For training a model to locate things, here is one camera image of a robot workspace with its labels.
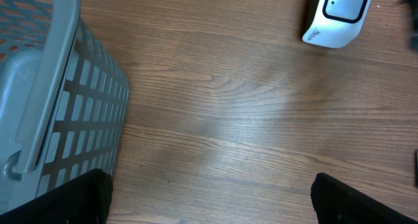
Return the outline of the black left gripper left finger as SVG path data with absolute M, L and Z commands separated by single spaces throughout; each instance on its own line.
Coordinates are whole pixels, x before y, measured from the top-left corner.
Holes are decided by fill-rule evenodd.
M 106 223 L 112 176 L 95 168 L 1 215 L 1 224 Z

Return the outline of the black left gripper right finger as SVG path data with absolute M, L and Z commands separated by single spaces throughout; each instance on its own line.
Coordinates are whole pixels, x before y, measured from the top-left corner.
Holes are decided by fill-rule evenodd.
M 319 224 L 417 224 L 323 172 L 316 175 L 310 196 Z

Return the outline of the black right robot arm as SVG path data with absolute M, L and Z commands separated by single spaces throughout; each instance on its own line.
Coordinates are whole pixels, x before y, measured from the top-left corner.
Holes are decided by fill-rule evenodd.
M 407 4 L 410 8 L 412 33 L 411 33 L 411 49 L 417 52 L 417 0 L 399 0 L 399 5 Z

